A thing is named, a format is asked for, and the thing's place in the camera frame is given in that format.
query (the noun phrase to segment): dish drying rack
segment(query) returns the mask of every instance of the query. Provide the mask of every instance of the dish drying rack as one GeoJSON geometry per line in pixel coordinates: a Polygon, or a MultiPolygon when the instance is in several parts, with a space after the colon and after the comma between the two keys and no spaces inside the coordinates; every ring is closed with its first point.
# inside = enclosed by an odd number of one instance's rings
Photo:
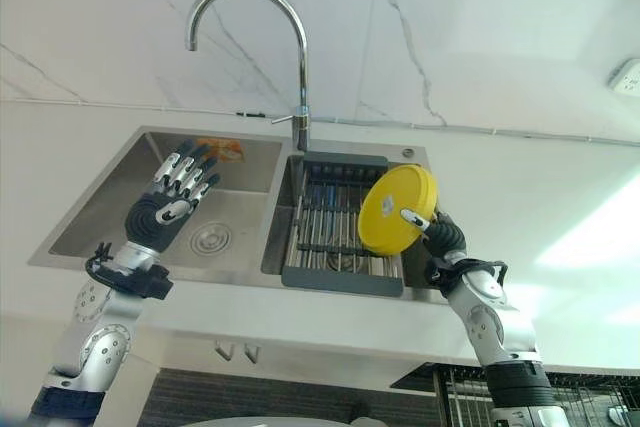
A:
{"type": "Polygon", "coordinates": [[[388,170],[380,156],[308,152],[287,244],[282,282],[290,287],[397,297],[400,256],[367,250],[358,216],[373,184],[388,170]]]}

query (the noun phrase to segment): silver robotic arm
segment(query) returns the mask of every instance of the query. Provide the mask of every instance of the silver robotic arm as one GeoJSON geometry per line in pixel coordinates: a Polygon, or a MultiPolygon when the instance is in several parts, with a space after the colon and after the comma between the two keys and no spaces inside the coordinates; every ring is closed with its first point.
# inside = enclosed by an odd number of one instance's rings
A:
{"type": "Polygon", "coordinates": [[[542,366],[533,325],[509,303],[502,288],[507,266],[467,258],[464,235],[446,214],[439,213],[435,222],[408,209],[401,214],[422,231],[433,255],[427,280],[464,323],[485,370],[495,406],[493,425],[568,427],[542,366]]]}
{"type": "Polygon", "coordinates": [[[129,352],[145,298],[164,299],[172,287],[157,262],[202,198],[219,180],[206,178],[215,159],[208,147],[180,145],[131,207],[128,242],[115,257],[100,244],[85,267],[91,277],[76,297],[73,318],[55,349],[53,365],[28,425],[89,426],[129,352]]]}

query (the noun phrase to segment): cabinet handle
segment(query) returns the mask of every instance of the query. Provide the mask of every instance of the cabinet handle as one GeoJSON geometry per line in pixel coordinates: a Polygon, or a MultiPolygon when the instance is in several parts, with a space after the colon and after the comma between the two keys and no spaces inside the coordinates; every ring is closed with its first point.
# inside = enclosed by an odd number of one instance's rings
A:
{"type": "Polygon", "coordinates": [[[260,352],[260,346],[244,344],[244,355],[251,361],[252,364],[258,363],[258,353],[260,352]]]}
{"type": "Polygon", "coordinates": [[[220,357],[229,362],[233,358],[233,350],[235,345],[229,344],[229,350],[225,351],[220,342],[215,341],[215,348],[213,349],[220,357]]]}

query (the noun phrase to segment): electrical outlet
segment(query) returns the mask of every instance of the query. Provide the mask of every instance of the electrical outlet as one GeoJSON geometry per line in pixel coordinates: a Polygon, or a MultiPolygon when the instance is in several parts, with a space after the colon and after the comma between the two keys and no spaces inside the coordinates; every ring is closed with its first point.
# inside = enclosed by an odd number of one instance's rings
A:
{"type": "Polygon", "coordinates": [[[609,87],[619,94],[640,97],[640,59],[630,59],[609,82],[609,87]]]}

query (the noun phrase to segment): gray vein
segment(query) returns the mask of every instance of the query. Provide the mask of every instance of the gray vein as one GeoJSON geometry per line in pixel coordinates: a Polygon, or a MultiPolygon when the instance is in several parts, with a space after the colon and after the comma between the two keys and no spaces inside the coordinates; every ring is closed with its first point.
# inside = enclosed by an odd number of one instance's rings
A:
{"type": "Polygon", "coordinates": [[[233,82],[236,84],[235,88],[232,90],[232,92],[240,92],[240,86],[242,85],[242,79],[240,77],[237,77],[235,72],[232,72],[231,69],[227,69],[224,65],[224,63],[220,66],[220,68],[224,71],[225,74],[227,74],[227,76],[233,80],[233,82]]]}
{"type": "Polygon", "coordinates": [[[400,24],[402,25],[402,34],[404,36],[404,41],[407,46],[407,53],[409,54],[409,59],[411,63],[416,68],[418,75],[422,79],[422,105],[429,112],[432,117],[435,117],[440,120],[442,125],[447,125],[447,121],[442,116],[442,114],[436,112],[431,107],[431,103],[429,101],[429,94],[431,92],[431,82],[427,78],[427,74],[418,59],[418,55],[416,53],[416,48],[413,44],[413,34],[411,33],[411,26],[409,25],[409,21],[402,13],[400,9],[400,5],[397,0],[387,0],[387,3],[391,6],[393,10],[398,13],[398,17],[400,18],[400,24]]]}
{"type": "Polygon", "coordinates": [[[9,87],[11,87],[13,90],[15,90],[19,95],[21,95],[22,97],[24,97],[25,99],[31,99],[33,98],[33,94],[31,94],[30,92],[27,91],[27,89],[20,87],[18,84],[11,82],[9,79],[7,79],[6,77],[0,77],[0,80],[2,80],[2,82],[4,82],[5,84],[7,84],[9,87]]]}
{"type": "Polygon", "coordinates": [[[46,72],[44,70],[42,70],[40,67],[38,67],[36,64],[34,64],[33,62],[31,62],[29,59],[27,59],[24,55],[19,54],[18,52],[15,52],[14,50],[11,50],[9,47],[7,47],[5,44],[0,43],[0,47],[2,47],[4,50],[6,50],[9,54],[11,54],[11,56],[16,59],[18,62],[25,64],[29,67],[31,67],[32,69],[34,69],[36,72],[38,72],[46,81],[50,82],[51,84],[55,85],[56,87],[58,87],[59,89],[64,90],[65,92],[67,92],[68,94],[72,95],[73,97],[75,97],[77,100],[80,100],[82,102],[86,102],[85,99],[83,99],[77,92],[74,92],[73,90],[71,90],[69,87],[66,87],[64,85],[62,85],[60,82],[53,80],[51,77],[49,77],[46,72]]]}
{"type": "Polygon", "coordinates": [[[383,109],[381,109],[380,107],[376,107],[375,105],[368,104],[367,102],[361,100],[358,102],[358,106],[364,107],[365,109],[370,110],[375,114],[381,115],[385,119],[391,119],[391,116],[388,112],[385,112],[383,109]]]}
{"type": "Polygon", "coordinates": [[[229,30],[227,29],[227,27],[224,25],[224,22],[222,21],[222,17],[220,16],[220,13],[213,8],[213,12],[216,14],[216,17],[218,18],[218,23],[220,24],[220,29],[222,30],[222,33],[225,35],[225,37],[227,37],[231,43],[240,51],[240,53],[242,53],[242,56],[244,57],[244,59],[249,63],[249,65],[251,66],[251,68],[253,69],[253,71],[258,74],[258,76],[260,78],[262,78],[262,80],[264,81],[264,83],[266,84],[266,86],[269,88],[269,90],[280,100],[280,102],[282,102],[282,105],[287,106],[287,100],[284,98],[284,96],[282,95],[282,93],[278,90],[278,88],[275,86],[275,84],[271,81],[271,79],[264,73],[264,71],[258,66],[258,63],[256,62],[256,60],[251,56],[251,54],[249,54],[249,52],[247,52],[245,50],[244,47],[242,47],[242,45],[240,44],[240,42],[238,42],[235,37],[231,34],[231,32],[229,32],[229,30]]]}
{"type": "Polygon", "coordinates": [[[223,109],[229,110],[227,104],[220,98],[220,92],[218,92],[214,86],[205,79],[201,79],[201,83],[211,93],[211,97],[213,97],[216,103],[220,104],[223,109]]]}
{"type": "Polygon", "coordinates": [[[182,102],[180,102],[178,97],[176,97],[176,95],[173,93],[171,85],[169,81],[167,81],[167,79],[156,75],[156,83],[158,84],[158,87],[160,88],[160,91],[162,92],[164,97],[169,102],[170,106],[176,106],[184,109],[184,105],[182,105],[182,102]]]}
{"type": "MultiPolygon", "coordinates": [[[[171,7],[171,9],[173,9],[176,13],[178,13],[180,17],[184,17],[183,13],[180,12],[180,10],[173,4],[171,0],[165,0],[165,2],[167,2],[169,7],[171,7]]],[[[233,59],[239,62],[248,62],[249,66],[251,67],[251,70],[255,74],[257,74],[259,78],[262,79],[263,83],[267,86],[268,90],[270,90],[278,98],[278,100],[282,102],[283,105],[288,105],[286,99],[284,98],[282,93],[278,90],[278,88],[275,86],[273,81],[265,74],[265,72],[258,66],[256,60],[240,45],[240,43],[235,39],[233,34],[226,28],[226,26],[222,21],[222,17],[220,16],[220,13],[216,10],[215,7],[212,7],[212,10],[215,12],[215,15],[218,19],[218,23],[220,24],[222,33],[227,39],[231,41],[231,43],[235,46],[235,48],[240,52],[240,55],[236,55],[226,45],[222,44],[221,42],[218,42],[206,32],[203,32],[201,35],[205,37],[207,40],[211,41],[216,47],[218,47],[221,51],[225,52],[227,55],[229,55],[233,59]]]]}

